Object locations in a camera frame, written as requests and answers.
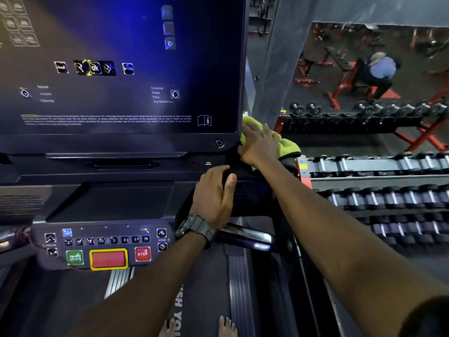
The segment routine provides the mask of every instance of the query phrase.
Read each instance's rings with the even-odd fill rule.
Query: black display screen
[[[0,0],[0,131],[235,132],[244,10],[245,0]]]

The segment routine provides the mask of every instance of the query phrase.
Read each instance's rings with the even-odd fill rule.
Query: person in light blue shirt
[[[377,100],[393,85],[391,79],[399,68],[401,68],[399,59],[387,56],[384,52],[376,52],[371,56],[369,62],[362,67],[357,80],[376,86],[377,90],[373,99]]]

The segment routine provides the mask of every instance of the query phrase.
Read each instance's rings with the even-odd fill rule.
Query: treadmill
[[[220,315],[241,337],[318,336],[328,314],[338,332],[322,278],[236,152],[246,12],[246,0],[0,0],[0,220],[31,240],[2,245],[2,267],[31,256],[3,336],[74,328],[170,248],[200,175],[222,164],[239,178],[233,217],[173,303],[177,336],[214,336]]]

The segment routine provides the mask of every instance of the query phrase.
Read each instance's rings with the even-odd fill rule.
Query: foot
[[[162,327],[159,337],[175,337],[175,320],[172,318],[170,320],[170,326],[167,329],[167,321],[164,322],[164,326]]]
[[[218,327],[218,337],[237,337],[237,328],[231,320],[223,316],[220,317],[219,327]]]

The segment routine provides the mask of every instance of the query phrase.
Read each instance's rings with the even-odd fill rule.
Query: black sleeve
[[[449,296],[425,301],[412,311],[399,337],[449,336]]]

